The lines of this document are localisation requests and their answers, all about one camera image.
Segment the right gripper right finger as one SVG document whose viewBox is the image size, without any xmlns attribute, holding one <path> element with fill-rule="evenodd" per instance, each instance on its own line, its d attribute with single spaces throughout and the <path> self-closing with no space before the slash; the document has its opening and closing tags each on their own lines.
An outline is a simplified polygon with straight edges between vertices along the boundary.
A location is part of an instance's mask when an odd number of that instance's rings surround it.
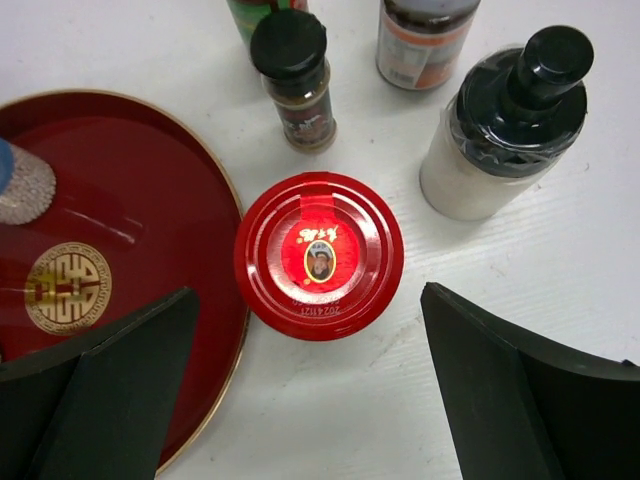
<svg viewBox="0 0 640 480">
<path fill-rule="evenodd" d="M 438 283 L 421 309 L 463 478 L 638 478 L 638 365 L 553 341 Z"/>
</svg>

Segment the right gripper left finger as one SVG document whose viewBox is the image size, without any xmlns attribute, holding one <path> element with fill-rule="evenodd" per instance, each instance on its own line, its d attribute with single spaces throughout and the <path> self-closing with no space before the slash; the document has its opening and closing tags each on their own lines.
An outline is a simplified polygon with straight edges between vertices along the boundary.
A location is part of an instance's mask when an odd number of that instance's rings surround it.
<svg viewBox="0 0 640 480">
<path fill-rule="evenodd" d="M 2 363 L 2 478 L 154 478 L 198 315 L 183 287 Z"/>
</svg>

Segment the jar with silver lid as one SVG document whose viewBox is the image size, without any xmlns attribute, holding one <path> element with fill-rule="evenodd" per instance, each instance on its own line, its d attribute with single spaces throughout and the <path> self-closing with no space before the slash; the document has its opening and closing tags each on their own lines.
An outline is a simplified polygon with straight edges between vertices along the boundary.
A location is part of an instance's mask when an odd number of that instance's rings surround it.
<svg viewBox="0 0 640 480">
<path fill-rule="evenodd" d="M 24 225 L 43 215 L 56 193 L 56 175 L 38 156 L 1 140 L 1 223 Z"/>
</svg>

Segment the jar with red lid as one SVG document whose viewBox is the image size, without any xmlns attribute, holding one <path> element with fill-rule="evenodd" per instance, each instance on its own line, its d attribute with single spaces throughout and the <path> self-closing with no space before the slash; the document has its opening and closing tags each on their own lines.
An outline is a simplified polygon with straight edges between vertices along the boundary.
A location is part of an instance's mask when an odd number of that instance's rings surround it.
<svg viewBox="0 0 640 480">
<path fill-rule="evenodd" d="M 264 192 L 235 240 L 234 269 L 250 310 L 296 339 L 332 341 L 372 324 L 404 267 L 399 223 L 364 183 L 307 172 Z"/>
</svg>

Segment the small black cap spice bottle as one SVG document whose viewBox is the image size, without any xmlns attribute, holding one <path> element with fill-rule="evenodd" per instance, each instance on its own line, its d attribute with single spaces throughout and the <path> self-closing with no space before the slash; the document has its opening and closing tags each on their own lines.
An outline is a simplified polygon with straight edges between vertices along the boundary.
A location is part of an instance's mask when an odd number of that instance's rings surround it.
<svg viewBox="0 0 640 480">
<path fill-rule="evenodd" d="M 300 151 L 321 151 L 336 135 L 326 50 L 324 25 L 315 15 L 297 9 L 268 14 L 251 38 L 251 61 L 274 103 L 287 142 Z"/>
</svg>

